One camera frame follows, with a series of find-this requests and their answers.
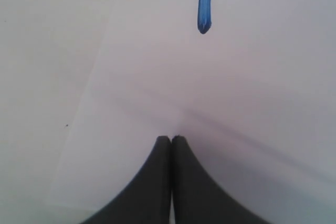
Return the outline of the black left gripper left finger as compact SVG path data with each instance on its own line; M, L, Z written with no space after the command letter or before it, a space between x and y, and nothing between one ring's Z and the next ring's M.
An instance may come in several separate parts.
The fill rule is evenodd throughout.
M169 223L171 141L159 136L147 160L116 198L83 223Z

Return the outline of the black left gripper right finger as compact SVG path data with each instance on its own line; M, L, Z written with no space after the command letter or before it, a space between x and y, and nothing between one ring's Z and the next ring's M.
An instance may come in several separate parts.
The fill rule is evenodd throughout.
M176 223L267 223L218 186L180 135L172 139L171 178Z

